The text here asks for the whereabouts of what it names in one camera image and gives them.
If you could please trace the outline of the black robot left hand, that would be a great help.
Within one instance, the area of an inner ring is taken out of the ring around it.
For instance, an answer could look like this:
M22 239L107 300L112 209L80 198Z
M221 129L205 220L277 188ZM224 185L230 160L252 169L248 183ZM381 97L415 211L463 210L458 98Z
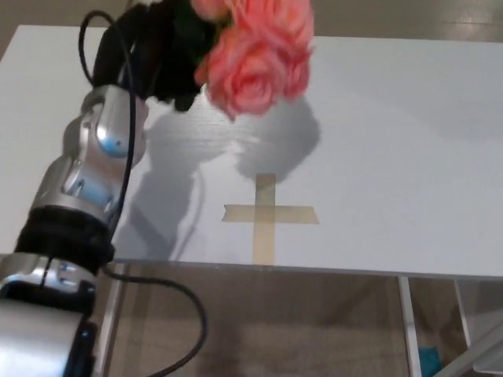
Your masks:
M189 1L138 3L101 37L92 85L128 87L124 42L136 95L173 103L176 111L187 112L201 89L195 71L217 34L217 24L199 18Z

